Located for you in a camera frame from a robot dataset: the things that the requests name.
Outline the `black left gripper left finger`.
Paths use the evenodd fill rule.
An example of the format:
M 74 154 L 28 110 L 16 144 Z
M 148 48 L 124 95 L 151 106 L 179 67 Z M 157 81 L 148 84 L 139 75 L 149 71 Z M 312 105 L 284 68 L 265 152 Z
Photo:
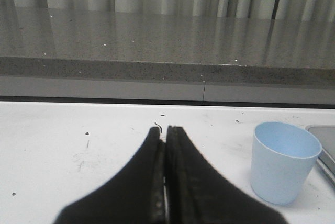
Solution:
M 130 161 L 108 182 L 62 209 L 56 223 L 165 223 L 165 144 L 152 127 Z

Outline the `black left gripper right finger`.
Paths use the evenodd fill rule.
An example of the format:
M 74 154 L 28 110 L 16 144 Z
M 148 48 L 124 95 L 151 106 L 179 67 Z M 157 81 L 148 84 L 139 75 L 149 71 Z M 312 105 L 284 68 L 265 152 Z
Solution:
M 286 223 L 218 173 L 182 127 L 168 127 L 165 178 L 170 223 Z

